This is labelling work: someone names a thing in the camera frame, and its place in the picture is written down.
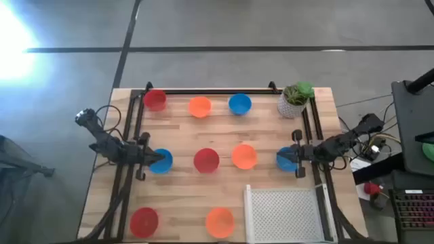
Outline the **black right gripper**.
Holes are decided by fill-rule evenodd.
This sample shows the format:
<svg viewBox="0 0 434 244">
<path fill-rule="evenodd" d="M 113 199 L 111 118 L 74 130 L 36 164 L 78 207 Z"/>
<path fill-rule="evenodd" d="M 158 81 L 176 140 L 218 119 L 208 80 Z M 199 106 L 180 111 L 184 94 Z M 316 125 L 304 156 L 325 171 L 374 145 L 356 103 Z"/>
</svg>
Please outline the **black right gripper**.
<svg viewBox="0 0 434 244">
<path fill-rule="evenodd" d="M 314 159 L 314 146 L 310 144 L 302 145 L 300 143 L 302 140 L 302 131 L 299 129 L 292 132 L 292 139 L 294 144 L 291 145 L 291 148 L 282 148 L 277 152 L 277 163 L 278 165 L 294 165 L 291 159 L 285 157 L 295 156 L 297 164 L 295 175 L 297 178 L 304 178 L 306 176 L 306 170 L 305 167 L 302 166 L 302 162 L 312 161 Z"/>
</svg>

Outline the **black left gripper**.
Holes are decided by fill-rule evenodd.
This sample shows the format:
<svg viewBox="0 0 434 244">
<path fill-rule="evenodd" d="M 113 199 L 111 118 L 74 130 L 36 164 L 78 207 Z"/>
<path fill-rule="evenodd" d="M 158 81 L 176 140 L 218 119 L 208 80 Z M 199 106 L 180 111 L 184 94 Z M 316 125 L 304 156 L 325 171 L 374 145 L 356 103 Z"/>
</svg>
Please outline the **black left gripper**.
<svg viewBox="0 0 434 244">
<path fill-rule="evenodd" d="M 146 154 L 146 149 L 148 147 L 149 144 L 149 140 L 150 140 L 150 133 L 148 132 L 143 132 L 138 139 L 136 139 L 135 142 L 135 153 L 132 159 L 132 162 L 130 163 L 130 165 L 132 166 L 132 168 L 135 167 L 135 165 L 138 165 L 138 169 L 135 172 L 135 179 L 140 180 L 140 181 L 145 181 L 146 178 L 146 174 L 144 172 L 144 166 L 145 166 L 145 154 Z M 149 159 L 148 160 L 148 166 L 151 166 L 155 163 L 157 163 L 160 160 L 163 160 L 163 158 L 165 158 L 164 154 L 158 153 L 158 152 L 154 152 L 151 151 L 149 153 L 149 157 L 152 158 L 160 158 L 160 159 Z"/>
</svg>

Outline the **blue plastic mini bowl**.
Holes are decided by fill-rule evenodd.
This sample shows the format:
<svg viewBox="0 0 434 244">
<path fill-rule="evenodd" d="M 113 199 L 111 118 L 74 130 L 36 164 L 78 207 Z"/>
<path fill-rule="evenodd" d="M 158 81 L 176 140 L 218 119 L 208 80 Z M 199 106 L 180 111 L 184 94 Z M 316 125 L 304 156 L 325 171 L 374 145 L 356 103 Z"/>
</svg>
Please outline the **blue plastic mini bowl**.
<svg viewBox="0 0 434 244">
<path fill-rule="evenodd" d="M 297 157 L 296 157 L 296 155 L 293 157 L 285 157 L 285 158 L 291 159 L 294 162 L 294 165 L 278 165 L 278 163 L 277 163 L 278 168 L 281 171 L 285 171 L 285 172 L 295 172 L 297 169 Z"/>
<path fill-rule="evenodd" d="M 246 94 L 234 94 L 229 99 L 229 109 L 234 115 L 245 115 L 252 107 L 252 101 Z"/>
<path fill-rule="evenodd" d="M 173 165 L 173 156 L 170 151 L 164 148 L 158 148 L 156 153 L 159 153 L 164 156 L 162 160 L 158 160 L 149 166 L 149 169 L 154 174 L 166 174 L 168 173 Z"/>
</svg>

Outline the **orange plastic mini bowl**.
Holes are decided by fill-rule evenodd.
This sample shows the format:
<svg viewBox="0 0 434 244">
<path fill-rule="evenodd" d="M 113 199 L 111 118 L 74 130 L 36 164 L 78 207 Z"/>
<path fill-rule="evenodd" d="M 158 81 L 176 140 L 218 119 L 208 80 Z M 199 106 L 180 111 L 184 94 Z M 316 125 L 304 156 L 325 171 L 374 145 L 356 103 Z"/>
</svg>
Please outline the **orange plastic mini bowl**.
<svg viewBox="0 0 434 244">
<path fill-rule="evenodd" d="M 206 216 L 205 227 L 208 234 L 214 238 L 229 237 L 235 229 L 235 219 L 231 210 L 225 207 L 213 208 Z"/>
<path fill-rule="evenodd" d="M 189 112 L 196 118 L 204 118 L 210 114 L 212 107 L 211 101 L 204 96 L 197 96 L 190 99 Z"/>
<path fill-rule="evenodd" d="M 256 150 L 248 144 L 237 145 L 231 153 L 231 160 L 239 169 L 252 169 L 258 162 Z"/>
</svg>

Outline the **red plastic mini bowl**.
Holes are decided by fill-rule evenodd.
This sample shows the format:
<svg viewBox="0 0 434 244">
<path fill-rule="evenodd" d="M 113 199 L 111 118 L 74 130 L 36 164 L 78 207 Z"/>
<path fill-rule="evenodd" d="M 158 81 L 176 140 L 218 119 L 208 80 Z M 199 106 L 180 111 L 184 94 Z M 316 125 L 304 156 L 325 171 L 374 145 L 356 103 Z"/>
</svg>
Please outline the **red plastic mini bowl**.
<svg viewBox="0 0 434 244">
<path fill-rule="evenodd" d="M 159 112 L 165 109 L 166 100 L 167 97 L 163 90 L 152 89 L 146 92 L 143 103 L 150 111 Z"/>
<path fill-rule="evenodd" d="M 130 230 L 135 237 L 147 238 L 152 236 L 159 224 L 157 212 L 150 207 L 136 210 L 130 219 Z"/>
<path fill-rule="evenodd" d="M 220 158 L 218 153 L 211 148 L 202 148 L 193 159 L 193 164 L 201 174 L 210 174 L 218 169 Z"/>
</svg>

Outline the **succulent in white patterned pot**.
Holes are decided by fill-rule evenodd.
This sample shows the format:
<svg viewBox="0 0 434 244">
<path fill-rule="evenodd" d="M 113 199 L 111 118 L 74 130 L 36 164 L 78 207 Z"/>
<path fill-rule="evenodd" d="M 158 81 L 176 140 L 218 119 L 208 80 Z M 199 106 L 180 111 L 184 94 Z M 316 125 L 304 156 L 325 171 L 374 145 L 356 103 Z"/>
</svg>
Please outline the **succulent in white patterned pot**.
<svg viewBox="0 0 434 244">
<path fill-rule="evenodd" d="M 300 117 L 307 102 L 314 96 L 315 91 L 310 83 L 298 82 L 283 89 L 277 102 L 277 109 L 285 118 Z"/>
</svg>

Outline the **white perforated metal tray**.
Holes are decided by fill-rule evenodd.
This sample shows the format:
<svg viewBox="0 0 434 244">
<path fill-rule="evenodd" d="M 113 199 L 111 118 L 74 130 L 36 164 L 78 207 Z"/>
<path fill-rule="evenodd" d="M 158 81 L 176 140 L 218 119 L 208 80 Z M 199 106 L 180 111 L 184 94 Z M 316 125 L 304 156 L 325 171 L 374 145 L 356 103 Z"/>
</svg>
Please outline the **white perforated metal tray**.
<svg viewBox="0 0 434 244">
<path fill-rule="evenodd" d="M 244 190 L 249 244 L 336 244 L 338 235 L 325 184 L 312 188 Z"/>
</svg>

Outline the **white paper sheet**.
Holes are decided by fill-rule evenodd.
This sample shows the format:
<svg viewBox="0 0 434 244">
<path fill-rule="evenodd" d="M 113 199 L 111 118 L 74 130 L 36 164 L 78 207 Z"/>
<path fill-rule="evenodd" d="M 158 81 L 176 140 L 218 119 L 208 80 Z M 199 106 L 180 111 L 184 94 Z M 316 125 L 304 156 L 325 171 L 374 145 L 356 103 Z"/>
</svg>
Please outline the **white paper sheet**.
<svg viewBox="0 0 434 244">
<path fill-rule="evenodd" d="M 367 161 L 361 160 L 361 159 L 359 159 L 359 158 L 357 158 L 357 159 L 353 159 L 353 160 L 350 162 L 350 167 L 351 167 L 351 171 L 352 171 L 352 172 L 355 172 L 355 171 L 357 171 L 357 170 L 363 169 L 363 168 L 368 167 L 368 166 L 371 166 L 371 163 L 370 163 L 370 162 L 367 162 Z"/>
</svg>

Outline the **small red object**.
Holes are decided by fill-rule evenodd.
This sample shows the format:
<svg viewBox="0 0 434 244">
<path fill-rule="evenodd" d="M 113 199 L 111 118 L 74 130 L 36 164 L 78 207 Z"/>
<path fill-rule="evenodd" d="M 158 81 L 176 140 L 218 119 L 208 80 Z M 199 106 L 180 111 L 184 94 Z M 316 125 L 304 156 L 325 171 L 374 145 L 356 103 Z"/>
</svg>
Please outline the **small red object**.
<svg viewBox="0 0 434 244">
<path fill-rule="evenodd" d="M 364 185 L 363 185 L 363 191 L 364 191 L 364 193 L 366 193 L 367 195 L 377 195 L 377 194 L 380 194 L 381 193 L 381 191 L 382 191 L 382 189 L 381 189 L 381 187 L 379 187 L 379 185 L 377 185 L 377 184 L 374 184 L 374 183 L 372 183 L 372 182 L 366 182 Z"/>
</svg>

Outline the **black side desk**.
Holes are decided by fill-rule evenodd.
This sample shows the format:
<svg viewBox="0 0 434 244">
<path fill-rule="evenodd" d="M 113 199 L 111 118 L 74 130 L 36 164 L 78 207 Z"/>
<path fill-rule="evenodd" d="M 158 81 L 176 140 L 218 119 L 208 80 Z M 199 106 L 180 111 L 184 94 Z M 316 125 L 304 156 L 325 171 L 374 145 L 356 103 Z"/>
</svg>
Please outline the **black side desk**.
<svg viewBox="0 0 434 244">
<path fill-rule="evenodd" d="M 434 176 L 434 162 L 424 155 L 422 143 L 415 141 L 416 136 L 434 131 L 434 87 L 419 95 L 409 93 L 402 82 L 393 82 L 391 89 L 404 167 L 413 174 Z"/>
</svg>

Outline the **black metal stand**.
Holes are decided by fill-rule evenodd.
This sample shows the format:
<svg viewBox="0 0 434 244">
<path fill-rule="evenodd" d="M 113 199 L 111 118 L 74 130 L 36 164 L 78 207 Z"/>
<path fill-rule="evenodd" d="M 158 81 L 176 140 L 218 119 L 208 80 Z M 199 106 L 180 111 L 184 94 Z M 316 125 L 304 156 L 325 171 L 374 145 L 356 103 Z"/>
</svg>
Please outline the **black metal stand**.
<svg viewBox="0 0 434 244">
<path fill-rule="evenodd" d="M 42 166 L 13 140 L 0 135 L 0 244 L 27 232 L 33 214 L 26 202 L 32 177 L 51 177 L 53 168 Z"/>
</svg>

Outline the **backlit black keyboard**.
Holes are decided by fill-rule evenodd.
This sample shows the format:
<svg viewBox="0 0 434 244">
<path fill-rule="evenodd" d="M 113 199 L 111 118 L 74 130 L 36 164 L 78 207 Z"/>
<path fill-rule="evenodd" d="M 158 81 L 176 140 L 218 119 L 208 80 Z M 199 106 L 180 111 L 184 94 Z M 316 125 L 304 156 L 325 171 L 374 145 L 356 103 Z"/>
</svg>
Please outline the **backlit black keyboard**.
<svg viewBox="0 0 434 244">
<path fill-rule="evenodd" d="M 390 190 L 400 230 L 434 230 L 434 190 Z"/>
</svg>

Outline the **green round object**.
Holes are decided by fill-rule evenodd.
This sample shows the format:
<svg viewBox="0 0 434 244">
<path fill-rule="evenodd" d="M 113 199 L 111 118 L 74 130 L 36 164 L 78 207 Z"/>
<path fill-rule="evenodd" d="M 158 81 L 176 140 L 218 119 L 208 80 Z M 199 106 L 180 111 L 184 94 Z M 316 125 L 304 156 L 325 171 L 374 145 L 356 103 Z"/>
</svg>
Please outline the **green round object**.
<svg viewBox="0 0 434 244">
<path fill-rule="evenodd" d="M 434 144 L 423 143 L 422 152 L 428 160 L 434 163 Z"/>
</svg>

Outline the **black metal pole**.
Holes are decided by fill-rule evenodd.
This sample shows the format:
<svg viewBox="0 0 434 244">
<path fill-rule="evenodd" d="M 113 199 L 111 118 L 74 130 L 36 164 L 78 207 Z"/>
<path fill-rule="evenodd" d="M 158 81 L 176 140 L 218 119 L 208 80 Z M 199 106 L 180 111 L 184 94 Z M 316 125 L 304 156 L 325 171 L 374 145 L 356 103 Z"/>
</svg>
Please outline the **black metal pole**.
<svg viewBox="0 0 434 244">
<path fill-rule="evenodd" d="M 434 68 L 414 81 L 405 81 L 405 87 L 411 94 L 420 94 L 422 90 L 434 82 Z"/>
</svg>

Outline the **black aluminium table frame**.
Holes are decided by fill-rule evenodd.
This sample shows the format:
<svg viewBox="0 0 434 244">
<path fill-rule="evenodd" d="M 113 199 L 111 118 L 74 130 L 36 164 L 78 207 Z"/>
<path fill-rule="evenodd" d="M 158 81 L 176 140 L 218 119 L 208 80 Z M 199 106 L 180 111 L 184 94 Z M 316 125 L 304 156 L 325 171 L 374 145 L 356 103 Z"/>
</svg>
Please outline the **black aluminium table frame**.
<svg viewBox="0 0 434 244">
<path fill-rule="evenodd" d="M 133 180 L 127 214 L 141 207 L 157 211 L 159 224 L 152 242 L 210 242 L 205 219 L 215 207 L 231 210 L 235 229 L 229 241 L 240 243 L 245 237 L 244 190 L 252 188 L 310 188 L 314 185 L 313 170 L 306 176 L 280 171 L 275 162 L 277 151 L 291 142 L 291 133 L 306 125 L 315 133 L 320 124 L 324 137 L 341 131 L 337 108 L 329 87 L 315 89 L 315 104 L 308 106 L 306 119 L 285 119 L 277 110 L 278 96 L 270 88 L 248 90 L 252 109 L 245 116 L 233 115 L 228 106 L 234 89 L 166 89 L 167 102 L 161 112 L 138 112 L 142 101 L 130 104 L 135 89 L 116 89 L 111 96 L 112 108 L 107 119 L 113 124 L 118 115 L 121 124 L 139 127 L 151 135 L 151 147 L 166 148 L 174 158 L 174 167 L 167 174 L 147 173 L 145 181 Z M 207 117 L 196 118 L 189 112 L 191 98 L 204 96 L 211 103 Z M 252 146 L 257 164 L 252 169 L 239 169 L 231 160 L 233 149 L 240 144 Z M 202 148 L 218 153 L 218 169 L 201 174 L 193 164 Z"/>
</svg>

